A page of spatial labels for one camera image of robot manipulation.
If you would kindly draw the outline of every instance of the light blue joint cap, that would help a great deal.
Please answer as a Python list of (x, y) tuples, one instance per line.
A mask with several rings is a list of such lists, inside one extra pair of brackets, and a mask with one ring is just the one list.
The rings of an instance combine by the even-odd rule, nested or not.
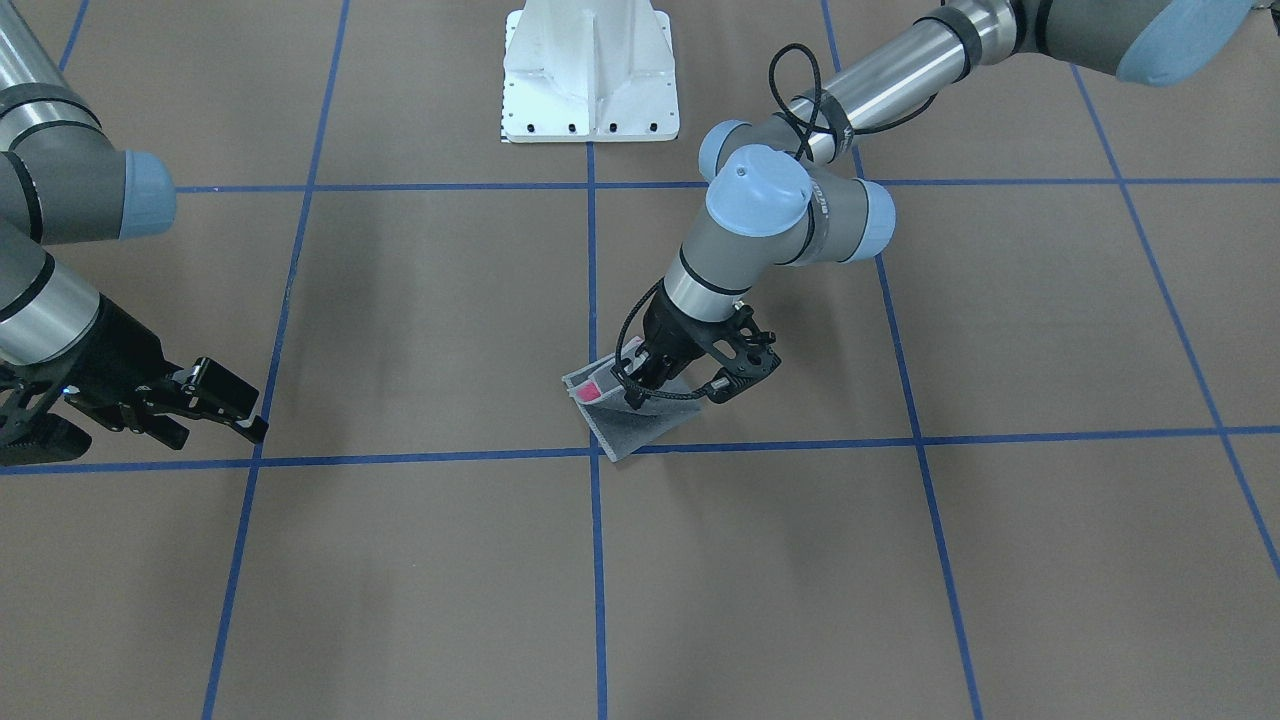
[(1217, 55), (1253, 0), (1172, 0), (1120, 59), (1116, 77), (1153, 87), (1178, 85)]
[(744, 237), (771, 237), (804, 218), (813, 182), (795, 158), (764, 145), (744, 145), (707, 188), (707, 211)]
[(120, 240), (160, 234), (173, 227), (177, 215), (178, 193), (160, 158), (125, 150)]
[(724, 120), (707, 133), (703, 145), (698, 149), (698, 172), (703, 173), (703, 179), (712, 182), (716, 178), (716, 160), (719, 160), (719, 151), (724, 147), (728, 135), (750, 124), (746, 120)]
[(888, 247), (888, 241), (893, 240), (893, 231), (897, 229), (897, 208), (884, 186), (864, 179), (858, 182), (867, 190), (867, 229), (858, 242), (858, 250), (849, 260), (841, 261), (841, 265), (879, 255)]

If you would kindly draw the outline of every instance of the white mounting base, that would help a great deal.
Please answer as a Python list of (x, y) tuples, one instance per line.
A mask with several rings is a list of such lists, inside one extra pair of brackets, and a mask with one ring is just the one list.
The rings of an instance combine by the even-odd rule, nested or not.
[(527, 0), (507, 17), (509, 142), (641, 142), (680, 133), (671, 18), (649, 0)]

